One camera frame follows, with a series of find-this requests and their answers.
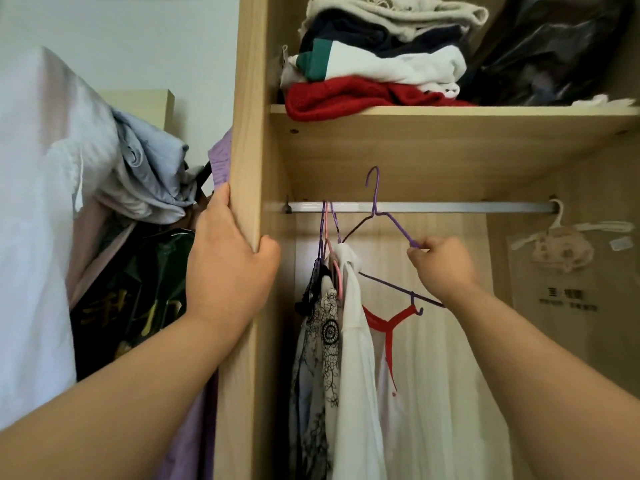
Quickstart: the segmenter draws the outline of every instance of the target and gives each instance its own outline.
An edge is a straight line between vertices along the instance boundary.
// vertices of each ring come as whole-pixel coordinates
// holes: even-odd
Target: red strap
[[[414,305],[411,305],[408,308],[402,310],[395,317],[391,318],[391,320],[386,321],[368,311],[366,307],[363,306],[362,309],[364,310],[364,315],[367,317],[367,323],[369,323],[369,327],[373,330],[381,331],[387,335],[385,338],[385,354],[387,355],[387,364],[389,366],[391,380],[394,383],[394,387],[396,387],[396,380],[394,379],[394,359],[392,353],[394,348],[394,329],[400,324],[400,322],[409,318],[411,315],[415,315],[416,313],[418,313],[418,310],[416,310]]]

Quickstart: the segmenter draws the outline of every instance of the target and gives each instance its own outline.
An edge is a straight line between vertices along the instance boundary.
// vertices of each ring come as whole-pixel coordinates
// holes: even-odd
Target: forearm
[[[539,478],[640,478],[640,401],[479,287],[445,304]]]
[[[231,345],[185,315],[0,432],[0,478],[148,478]]]

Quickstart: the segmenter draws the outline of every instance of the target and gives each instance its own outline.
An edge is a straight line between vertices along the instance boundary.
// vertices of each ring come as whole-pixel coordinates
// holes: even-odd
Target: white label
[[[634,247],[634,242],[631,240],[631,236],[626,235],[620,239],[610,241],[609,245],[614,251],[624,251],[625,249],[631,249]]]

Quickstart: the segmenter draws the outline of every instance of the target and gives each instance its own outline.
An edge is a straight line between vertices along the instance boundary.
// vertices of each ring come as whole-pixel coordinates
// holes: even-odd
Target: purple fabric
[[[213,375],[205,390],[200,480],[212,480],[213,454],[216,442],[216,413],[218,409],[218,371]]]
[[[197,480],[204,398],[203,390],[196,397],[180,429],[173,437],[171,447],[154,480]]]
[[[211,162],[214,188],[229,181],[232,131],[233,128],[229,129],[222,139],[209,150],[209,161]]]

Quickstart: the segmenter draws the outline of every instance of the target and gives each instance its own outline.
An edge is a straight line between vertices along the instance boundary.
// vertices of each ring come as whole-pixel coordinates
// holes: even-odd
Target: hand
[[[201,213],[187,265],[187,314],[213,323],[229,351],[265,305],[280,265],[280,246],[269,236],[254,253],[229,210],[229,185],[216,189]]]
[[[420,249],[407,250],[409,259],[424,287],[443,303],[461,288],[478,286],[469,251],[457,237],[425,237],[418,244]]]

